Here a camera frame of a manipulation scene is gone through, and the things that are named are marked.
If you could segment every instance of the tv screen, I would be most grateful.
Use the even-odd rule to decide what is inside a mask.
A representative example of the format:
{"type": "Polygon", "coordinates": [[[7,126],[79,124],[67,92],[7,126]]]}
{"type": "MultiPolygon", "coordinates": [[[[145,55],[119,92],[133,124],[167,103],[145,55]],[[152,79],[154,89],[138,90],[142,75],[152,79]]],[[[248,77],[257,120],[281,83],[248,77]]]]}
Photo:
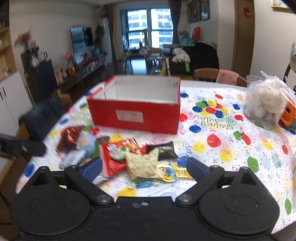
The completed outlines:
{"type": "Polygon", "coordinates": [[[74,52],[94,45],[91,27],[72,27],[71,36],[74,52]]]}

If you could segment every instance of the open cardboard box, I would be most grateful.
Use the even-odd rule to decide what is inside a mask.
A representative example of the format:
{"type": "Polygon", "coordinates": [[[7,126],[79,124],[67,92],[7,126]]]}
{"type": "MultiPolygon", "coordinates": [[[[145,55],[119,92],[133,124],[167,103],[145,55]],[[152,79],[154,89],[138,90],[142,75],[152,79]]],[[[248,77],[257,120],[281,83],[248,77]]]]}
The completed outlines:
{"type": "Polygon", "coordinates": [[[178,77],[117,75],[88,98],[97,126],[177,134],[178,77]]]}

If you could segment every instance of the cabinet handle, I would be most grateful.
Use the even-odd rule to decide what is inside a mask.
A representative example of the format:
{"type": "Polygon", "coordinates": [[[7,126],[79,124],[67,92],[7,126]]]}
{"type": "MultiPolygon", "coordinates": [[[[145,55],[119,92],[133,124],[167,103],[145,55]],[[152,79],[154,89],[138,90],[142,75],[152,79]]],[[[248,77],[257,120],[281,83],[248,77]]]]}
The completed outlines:
{"type": "Polygon", "coordinates": [[[2,86],[2,90],[3,90],[4,94],[5,94],[5,97],[7,97],[3,86],[2,86]]]}

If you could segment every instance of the yellow framed picture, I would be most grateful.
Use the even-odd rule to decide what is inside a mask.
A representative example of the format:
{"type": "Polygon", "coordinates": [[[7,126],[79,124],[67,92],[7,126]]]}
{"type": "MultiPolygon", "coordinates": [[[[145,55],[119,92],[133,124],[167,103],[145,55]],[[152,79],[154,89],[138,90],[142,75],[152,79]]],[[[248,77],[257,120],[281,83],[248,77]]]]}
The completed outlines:
{"type": "Polygon", "coordinates": [[[275,9],[291,10],[283,1],[281,0],[270,0],[270,6],[275,9]]]}

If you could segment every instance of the window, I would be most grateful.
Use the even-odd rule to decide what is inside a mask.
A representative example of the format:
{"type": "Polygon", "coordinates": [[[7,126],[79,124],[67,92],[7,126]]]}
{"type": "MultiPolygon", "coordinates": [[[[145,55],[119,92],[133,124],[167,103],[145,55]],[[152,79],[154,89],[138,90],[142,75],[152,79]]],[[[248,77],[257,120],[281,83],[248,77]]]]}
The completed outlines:
{"type": "Polygon", "coordinates": [[[169,8],[153,8],[148,14],[147,9],[125,10],[121,21],[122,32],[130,48],[139,48],[139,41],[145,43],[141,30],[146,28],[152,47],[163,48],[164,44],[172,43],[173,23],[169,8]]]}

